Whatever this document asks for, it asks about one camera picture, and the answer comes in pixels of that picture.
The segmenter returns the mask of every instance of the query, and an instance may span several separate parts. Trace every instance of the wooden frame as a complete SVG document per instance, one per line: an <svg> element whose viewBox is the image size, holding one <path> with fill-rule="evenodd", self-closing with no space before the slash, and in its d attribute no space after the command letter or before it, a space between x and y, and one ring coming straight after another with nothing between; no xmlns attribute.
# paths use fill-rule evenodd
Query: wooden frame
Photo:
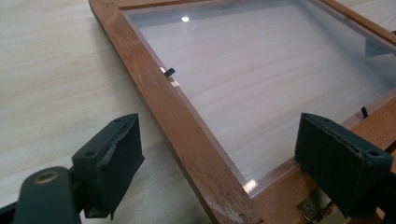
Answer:
<svg viewBox="0 0 396 224"><path fill-rule="evenodd" d="M214 223L256 224L304 222L296 206L316 187L309 175L294 159L290 159L262 179L258 190L251 192L250 195L247 194L241 185L243 177L238 173L231 159L181 89L172 86L170 80L163 75L163 71L158 66L158 59L151 56L139 32L131 27L122 13L129 9L198 2L211 1L90 0L90 5L169 140L175 159L211 220ZM310 2L331 11L334 17L349 22L361 32L383 39L385 45L396 47L395 35L349 8L333 0L310 0ZM396 91L390 92L376 105L369 107L369 110L374 111L394 96ZM395 100L391 100L384 108L396 112ZM384 110L379 109L375 112L380 118L382 118L381 113L384 113L381 111ZM370 120L375 121L377 117L370 116L352 130L355 133L364 133L367 126L371 125L370 127L373 128ZM362 118L357 115L345 122L345 125L350 128L360 120ZM381 133L393 141L396 139L392 134ZM378 142L378 139L370 135L364 136L377 145L384 142L382 140ZM388 148L389 141L381 147Z"/></svg>

